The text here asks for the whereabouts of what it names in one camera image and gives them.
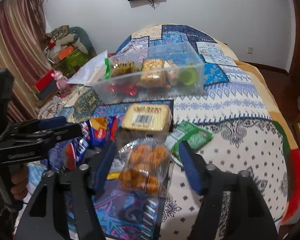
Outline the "person's left hand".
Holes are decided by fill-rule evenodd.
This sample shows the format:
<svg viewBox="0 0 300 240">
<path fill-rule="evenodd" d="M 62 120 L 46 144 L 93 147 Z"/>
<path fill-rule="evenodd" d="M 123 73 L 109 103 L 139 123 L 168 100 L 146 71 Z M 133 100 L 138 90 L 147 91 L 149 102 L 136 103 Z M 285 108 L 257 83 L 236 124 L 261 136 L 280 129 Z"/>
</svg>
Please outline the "person's left hand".
<svg viewBox="0 0 300 240">
<path fill-rule="evenodd" d="M 29 180 L 29 168 L 26 164 L 22 164 L 18 170 L 11 175 L 13 186 L 11 193 L 16 200 L 23 200 L 27 193 L 27 184 Z"/>
</svg>

